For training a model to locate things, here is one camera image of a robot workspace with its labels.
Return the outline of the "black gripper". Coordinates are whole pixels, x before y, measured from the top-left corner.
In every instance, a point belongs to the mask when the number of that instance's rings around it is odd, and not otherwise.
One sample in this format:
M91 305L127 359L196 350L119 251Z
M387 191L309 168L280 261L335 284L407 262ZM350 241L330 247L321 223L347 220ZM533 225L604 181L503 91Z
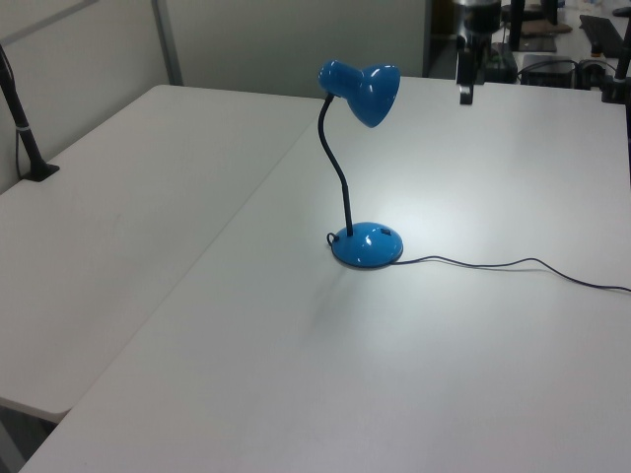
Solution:
M489 41L500 28L502 4L498 0L454 2L459 103L471 105L473 88L485 83Z

